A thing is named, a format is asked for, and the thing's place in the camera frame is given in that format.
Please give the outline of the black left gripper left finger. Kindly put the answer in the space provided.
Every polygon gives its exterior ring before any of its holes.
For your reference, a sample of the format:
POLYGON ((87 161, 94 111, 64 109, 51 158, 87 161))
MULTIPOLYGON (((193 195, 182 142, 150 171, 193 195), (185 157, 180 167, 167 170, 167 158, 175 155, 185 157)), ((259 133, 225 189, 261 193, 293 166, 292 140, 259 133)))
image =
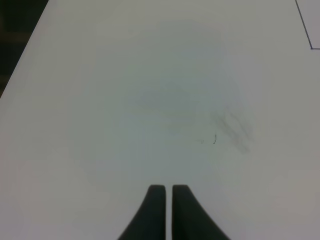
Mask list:
POLYGON ((120 240, 164 240, 166 238, 166 189, 150 185, 146 195, 120 235, 120 240))

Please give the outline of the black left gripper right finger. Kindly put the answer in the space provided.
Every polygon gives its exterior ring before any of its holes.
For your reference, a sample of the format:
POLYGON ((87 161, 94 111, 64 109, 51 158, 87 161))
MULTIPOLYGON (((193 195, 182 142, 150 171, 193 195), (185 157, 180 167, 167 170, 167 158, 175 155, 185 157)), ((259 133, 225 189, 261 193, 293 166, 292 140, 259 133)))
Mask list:
POLYGON ((202 208, 188 185, 172 187, 171 236, 173 240, 228 240, 202 208))

